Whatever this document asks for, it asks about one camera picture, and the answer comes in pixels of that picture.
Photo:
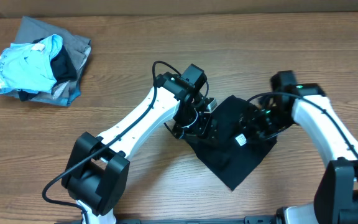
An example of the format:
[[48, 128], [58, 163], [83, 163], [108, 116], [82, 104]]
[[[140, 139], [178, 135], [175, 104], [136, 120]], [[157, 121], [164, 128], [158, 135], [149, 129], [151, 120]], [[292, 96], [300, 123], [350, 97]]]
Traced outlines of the light blue shirt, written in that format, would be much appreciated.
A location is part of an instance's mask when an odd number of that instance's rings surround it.
[[51, 93], [57, 80], [50, 62], [61, 51], [63, 38], [50, 35], [35, 44], [11, 44], [0, 55], [0, 95], [17, 91]]

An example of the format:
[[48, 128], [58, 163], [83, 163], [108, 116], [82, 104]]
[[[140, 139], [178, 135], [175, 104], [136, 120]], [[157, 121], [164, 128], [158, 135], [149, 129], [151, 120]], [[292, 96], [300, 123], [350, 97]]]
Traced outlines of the black garment in pile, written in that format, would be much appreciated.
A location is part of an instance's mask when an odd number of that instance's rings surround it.
[[51, 68], [56, 79], [51, 93], [28, 93], [26, 91], [19, 91], [18, 96], [21, 101], [32, 100], [33, 98], [42, 100], [57, 100], [59, 97], [68, 98], [70, 85], [77, 81], [77, 72], [71, 61], [71, 58], [64, 46], [54, 57], [51, 62]]

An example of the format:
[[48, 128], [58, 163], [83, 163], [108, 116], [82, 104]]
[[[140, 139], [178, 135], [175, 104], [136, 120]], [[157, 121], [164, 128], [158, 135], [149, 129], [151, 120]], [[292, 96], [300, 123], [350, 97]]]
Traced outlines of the grey folded garment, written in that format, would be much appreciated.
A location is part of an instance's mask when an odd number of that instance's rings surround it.
[[16, 44], [30, 43], [52, 34], [57, 34], [63, 38], [63, 46], [76, 69], [77, 78], [75, 81], [58, 84], [52, 88], [51, 93], [39, 93], [31, 100], [58, 106], [70, 106], [81, 95], [80, 81], [86, 67], [86, 61], [91, 53], [91, 40], [71, 34], [64, 28], [24, 16], [14, 42]]

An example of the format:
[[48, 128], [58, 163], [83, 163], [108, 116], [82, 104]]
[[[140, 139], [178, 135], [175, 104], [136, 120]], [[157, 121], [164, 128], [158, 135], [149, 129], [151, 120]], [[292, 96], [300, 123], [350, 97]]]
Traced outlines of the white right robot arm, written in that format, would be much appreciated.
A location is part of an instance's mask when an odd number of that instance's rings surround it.
[[256, 223], [358, 223], [358, 141], [316, 83], [272, 85], [263, 93], [274, 107], [264, 116], [286, 118], [303, 128], [326, 167], [311, 203], [283, 207], [274, 216], [250, 217]]

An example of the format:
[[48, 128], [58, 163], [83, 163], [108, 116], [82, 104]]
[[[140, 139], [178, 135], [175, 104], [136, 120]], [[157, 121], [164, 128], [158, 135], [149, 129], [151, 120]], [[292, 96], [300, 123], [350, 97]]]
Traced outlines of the black t-shirt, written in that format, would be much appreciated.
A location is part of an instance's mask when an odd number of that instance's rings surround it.
[[256, 106], [234, 95], [226, 98], [213, 112], [217, 121], [216, 133], [209, 139], [185, 141], [203, 162], [227, 187], [234, 190], [264, 159], [277, 143], [273, 137], [265, 141], [251, 140], [239, 120], [246, 109]]

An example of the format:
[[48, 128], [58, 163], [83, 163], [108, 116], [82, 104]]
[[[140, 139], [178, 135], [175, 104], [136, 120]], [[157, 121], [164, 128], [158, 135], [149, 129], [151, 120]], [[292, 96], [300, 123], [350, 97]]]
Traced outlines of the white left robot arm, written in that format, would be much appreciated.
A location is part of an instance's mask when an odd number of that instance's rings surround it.
[[152, 133], [167, 121], [177, 139], [204, 136], [215, 99], [200, 93], [204, 72], [158, 75], [147, 97], [124, 119], [97, 136], [83, 133], [74, 143], [62, 185], [83, 223], [115, 223], [113, 209], [127, 183], [130, 161]]

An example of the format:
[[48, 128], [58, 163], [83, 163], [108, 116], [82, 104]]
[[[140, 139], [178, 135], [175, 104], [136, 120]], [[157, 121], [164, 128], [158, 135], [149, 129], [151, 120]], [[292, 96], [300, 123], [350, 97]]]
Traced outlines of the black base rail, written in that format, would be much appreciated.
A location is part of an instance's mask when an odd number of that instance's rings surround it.
[[196, 220], [118, 220], [117, 224], [282, 224], [281, 218], [275, 215], [246, 216], [244, 218], [212, 218]]

